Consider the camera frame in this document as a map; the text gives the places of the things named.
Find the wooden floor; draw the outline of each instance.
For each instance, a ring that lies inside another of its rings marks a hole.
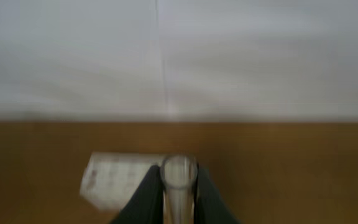
[[[0,123],[0,223],[107,223],[94,151],[191,153],[243,223],[358,223],[358,124],[218,123]]]

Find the white wall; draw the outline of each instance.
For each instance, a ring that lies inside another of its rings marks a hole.
[[[0,118],[28,112],[358,121],[358,1],[0,0]]]

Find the brown surface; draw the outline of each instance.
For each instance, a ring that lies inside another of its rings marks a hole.
[[[194,154],[238,219],[358,223],[358,124],[0,123],[0,223],[107,223],[93,151]]]

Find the wooden table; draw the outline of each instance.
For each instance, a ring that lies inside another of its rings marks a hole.
[[[107,223],[90,155],[190,153],[241,222],[358,223],[358,124],[0,123],[0,223]]]

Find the wall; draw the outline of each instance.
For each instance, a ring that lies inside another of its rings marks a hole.
[[[0,119],[358,121],[358,1],[0,0]]]

